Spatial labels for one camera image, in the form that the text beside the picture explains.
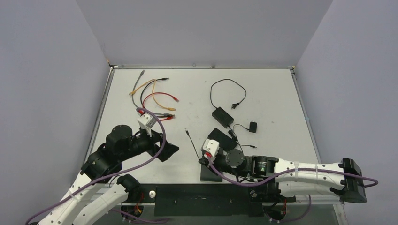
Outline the black Mercury switch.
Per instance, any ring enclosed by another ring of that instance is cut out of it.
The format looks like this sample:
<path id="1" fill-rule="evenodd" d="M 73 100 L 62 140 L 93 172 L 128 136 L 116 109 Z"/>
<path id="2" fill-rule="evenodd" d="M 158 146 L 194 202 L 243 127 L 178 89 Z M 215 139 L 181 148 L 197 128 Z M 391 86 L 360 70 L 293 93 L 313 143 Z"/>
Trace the black Mercury switch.
<path id="1" fill-rule="evenodd" d="M 219 177 L 217 174 L 214 174 L 213 171 L 209 170 L 206 166 L 201 165 L 200 181 L 222 182 L 222 178 Z"/>

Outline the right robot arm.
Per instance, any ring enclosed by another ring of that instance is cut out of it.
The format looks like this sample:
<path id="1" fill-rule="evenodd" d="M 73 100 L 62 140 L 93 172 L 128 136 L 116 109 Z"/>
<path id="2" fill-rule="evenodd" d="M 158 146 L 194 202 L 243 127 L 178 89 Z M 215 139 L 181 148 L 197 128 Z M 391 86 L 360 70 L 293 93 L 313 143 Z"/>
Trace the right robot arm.
<path id="1" fill-rule="evenodd" d="M 246 183 L 228 182 L 256 191 L 270 200 L 297 195 L 330 195 L 343 202 L 366 203 L 364 177 L 357 163 L 343 158 L 338 163 L 311 164 L 276 157 L 245 156 L 234 149 L 226 154 L 204 151 L 199 163 L 225 179 L 224 173 L 243 177 Z"/>

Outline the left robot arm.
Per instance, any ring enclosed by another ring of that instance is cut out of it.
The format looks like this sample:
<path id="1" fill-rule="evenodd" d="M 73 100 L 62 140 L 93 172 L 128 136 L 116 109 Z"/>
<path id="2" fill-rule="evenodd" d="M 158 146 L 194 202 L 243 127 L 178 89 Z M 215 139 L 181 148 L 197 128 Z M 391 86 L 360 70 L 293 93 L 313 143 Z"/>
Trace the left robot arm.
<path id="1" fill-rule="evenodd" d="M 177 151 L 179 147 L 167 142 L 163 133 L 141 128 L 138 136 L 135 136 L 131 127 L 127 125 L 114 127 L 106 137 L 105 143 L 88 157 L 69 192 L 58 203 L 44 210 L 50 213 L 38 224 L 71 225 L 92 196 L 120 174 L 123 175 L 119 182 L 123 187 L 122 196 L 129 202 L 137 200 L 140 188 L 138 182 L 128 173 L 155 159 L 164 162 Z M 149 160 L 126 170 L 122 169 L 123 161 L 144 152 L 151 155 Z"/>

